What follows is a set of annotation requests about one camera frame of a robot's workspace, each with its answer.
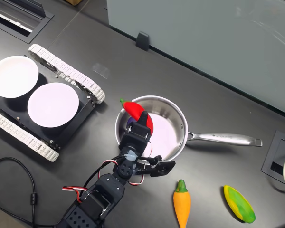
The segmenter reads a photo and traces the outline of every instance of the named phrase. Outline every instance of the pan rim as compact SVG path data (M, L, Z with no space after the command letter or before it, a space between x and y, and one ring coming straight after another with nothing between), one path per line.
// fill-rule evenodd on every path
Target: pan rim
M136 101L140 101L140 100L145 99L145 98L156 98L156 99L162 100L164 102L167 102L172 108L174 108L178 112L178 114L180 115L181 119L183 120L185 134L184 134L184 138L183 138L183 140L181 142L181 146L179 147L179 149L171 157L163 160L165 162L172 161L173 159L175 159L182 152L182 150L184 149L184 147L186 145L187 139L188 139L188 131L189 130L188 130L188 123L187 123L186 117L183 114L183 112L181 111L181 109L175 103L173 103L172 101L168 100L167 98L164 98L164 97L161 97L161 96L155 96L155 95L140 96L140 97L138 97L138 98L136 98L136 99L134 99L132 101L136 102ZM120 143L118 124L120 122L121 117L123 116L123 114L125 112L126 112L125 109L122 109L119 112L119 114L117 116L117 119L116 119L116 122L115 122L115 137L116 137L118 145Z

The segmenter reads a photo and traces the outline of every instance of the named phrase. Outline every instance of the wire connector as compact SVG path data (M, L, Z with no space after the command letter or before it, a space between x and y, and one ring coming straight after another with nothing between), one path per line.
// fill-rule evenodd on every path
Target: wire connector
M30 195L30 204L31 205L37 204L37 193L34 192Z

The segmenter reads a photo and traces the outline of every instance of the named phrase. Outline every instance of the black cable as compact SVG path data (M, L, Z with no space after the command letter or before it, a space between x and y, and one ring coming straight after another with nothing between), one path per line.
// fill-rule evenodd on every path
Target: black cable
M117 156L117 157L114 157L112 158L111 160L117 160L117 159L120 159L120 158L124 158L124 155L120 155L120 156ZM105 167L106 165L110 164L109 162L107 163L104 163L102 164L95 172L93 172L93 174L87 179L87 181L85 182L83 188L86 188L87 185L89 184L89 182L91 181L91 179L103 168Z
M0 159L0 162L4 161L4 160L10 160L10 161L13 161L13 162L16 162L18 165L20 165L28 174L28 176L30 177L31 179L31 182L32 182L32 188L33 188L33 194L36 194L35 192L35 183L34 183L34 180L33 180L33 177L32 175L30 174L30 172L28 171L28 169L24 166L24 164L22 164L19 160L15 159L15 158L11 158L11 157L5 157L5 158L1 158ZM15 219L18 219L30 226L32 226L33 228L35 227L55 227L57 224L55 225L40 225L40 224L35 224L35 204L32 205L32 222L30 221L27 221L25 220L24 218L21 218L17 215L14 215L13 213L3 209L2 207L0 207L0 210L2 210L3 212L7 213L8 215L14 217Z

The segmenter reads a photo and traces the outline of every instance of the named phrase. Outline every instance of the toy carrot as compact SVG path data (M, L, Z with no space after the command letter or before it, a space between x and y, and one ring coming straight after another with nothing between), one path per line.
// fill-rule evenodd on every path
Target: toy carrot
M190 214L191 199L184 180L180 180L173 194L174 209L180 228L185 228Z
M125 111L130 114L136 121L138 121L139 117L145 111L143 107L141 107L139 104L133 101L125 101L122 98L119 99L119 101L122 103L123 108ZM147 119L147 127L150 128L151 130L151 135L153 134L153 122L148 114L148 119Z

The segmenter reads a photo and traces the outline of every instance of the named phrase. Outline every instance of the saucepan handle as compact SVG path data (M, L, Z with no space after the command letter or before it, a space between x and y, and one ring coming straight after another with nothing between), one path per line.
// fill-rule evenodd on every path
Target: saucepan handle
M188 132L192 137L191 140L205 140L217 143L225 143L238 146L262 146L262 140L241 134L228 134L228 133L192 133Z

